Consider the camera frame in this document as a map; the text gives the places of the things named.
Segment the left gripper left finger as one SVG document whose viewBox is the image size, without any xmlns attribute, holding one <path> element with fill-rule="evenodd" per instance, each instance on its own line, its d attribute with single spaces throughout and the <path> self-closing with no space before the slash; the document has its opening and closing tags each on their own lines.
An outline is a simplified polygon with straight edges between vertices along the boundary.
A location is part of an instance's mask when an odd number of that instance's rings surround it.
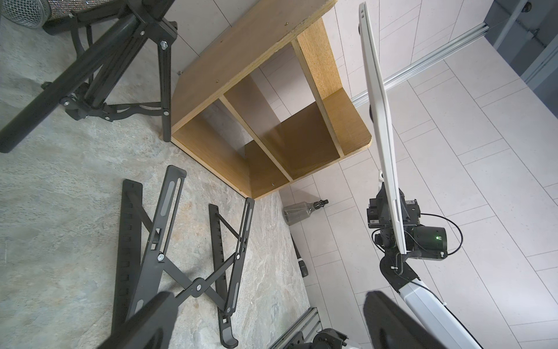
<svg viewBox="0 0 558 349">
<path fill-rule="evenodd" d="M 168 348 L 177 315 L 175 296 L 171 292 L 160 292 L 99 349 Z"/>
</svg>

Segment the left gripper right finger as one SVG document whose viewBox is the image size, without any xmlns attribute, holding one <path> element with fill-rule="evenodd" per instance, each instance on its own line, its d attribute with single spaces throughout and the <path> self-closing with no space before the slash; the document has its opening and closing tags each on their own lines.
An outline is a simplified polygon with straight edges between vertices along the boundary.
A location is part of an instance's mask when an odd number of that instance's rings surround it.
<svg viewBox="0 0 558 349">
<path fill-rule="evenodd" d="M 374 348 L 446 348 L 383 292 L 366 294 L 363 315 Z"/>
</svg>

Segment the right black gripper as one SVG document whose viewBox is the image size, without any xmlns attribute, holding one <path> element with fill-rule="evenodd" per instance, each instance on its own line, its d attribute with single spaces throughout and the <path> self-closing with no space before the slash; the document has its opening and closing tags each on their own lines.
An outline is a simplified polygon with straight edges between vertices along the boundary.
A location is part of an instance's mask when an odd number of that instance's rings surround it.
<svg viewBox="0 0 558 349">
<path fill-rule="evenodd" d="M 416 233 L 421 225 L 417 201 L 406 201 L 402 190 L 394 201 L 389 199 L 388 194 L 382 183 L 376 197 L 369 200 L 366 217 L 369 228 L 373 230 L 373 242 L 385 252 L 417 251 Z"/>
</svg>

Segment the silver laptop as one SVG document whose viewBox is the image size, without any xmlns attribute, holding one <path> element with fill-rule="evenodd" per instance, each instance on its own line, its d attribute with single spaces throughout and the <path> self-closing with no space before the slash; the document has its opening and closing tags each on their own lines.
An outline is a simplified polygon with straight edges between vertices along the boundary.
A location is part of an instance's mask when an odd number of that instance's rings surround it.
<svg viewBox="0 0 558 349">
<path fill-rule="evenodd" d="M 389 199 L 394 201 L 399 198 L 399 185 L 392 118 L 384 88 L 382 72 L 379 67 L 379 59 L 373 39 L 373 30 L 370 24 L 369 10 L 366 2 L 359 5 L 358 19 L 370 114 L 375 140 L 379 150 L 383 183 L 388 190 Z"/>
</svg>

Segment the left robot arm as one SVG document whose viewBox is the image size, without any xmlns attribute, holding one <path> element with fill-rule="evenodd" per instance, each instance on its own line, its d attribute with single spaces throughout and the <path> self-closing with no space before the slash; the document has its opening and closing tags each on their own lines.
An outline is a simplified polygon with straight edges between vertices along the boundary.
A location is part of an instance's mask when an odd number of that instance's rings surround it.
<svg viewBox="0 0 558 349">
<path fill-rule="evenodd" d="M 170 292 L 157 294 L 138 313 L 106 339 L 100 348 L 168 348 L 178 305 Z M 382 292 L 368 292 L 363 314 L 375 348 L 444 348 L 405 311 Z M 347 335 L 334 329 L 320 331 L 310 343 L 296 334 L 283 348 L 352 348 Z"/>
</svg>

